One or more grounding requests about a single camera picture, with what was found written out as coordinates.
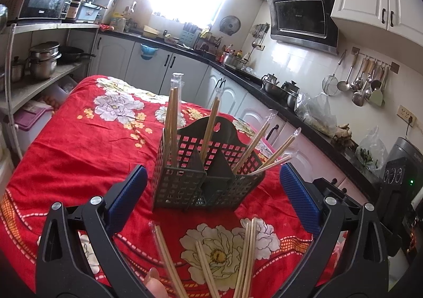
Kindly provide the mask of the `person's left hand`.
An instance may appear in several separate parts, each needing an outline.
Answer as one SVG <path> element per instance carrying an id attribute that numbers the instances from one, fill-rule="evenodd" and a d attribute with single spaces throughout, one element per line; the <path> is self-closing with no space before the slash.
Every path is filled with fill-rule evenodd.
<path id="1" fill-rule="evenodd" d="M 143 280 L 143 284 L 155 298 L 168 298 L 168 293 L 165 286 L 160 282 L 159 273 L 156 268 L 150 268 Z"/>

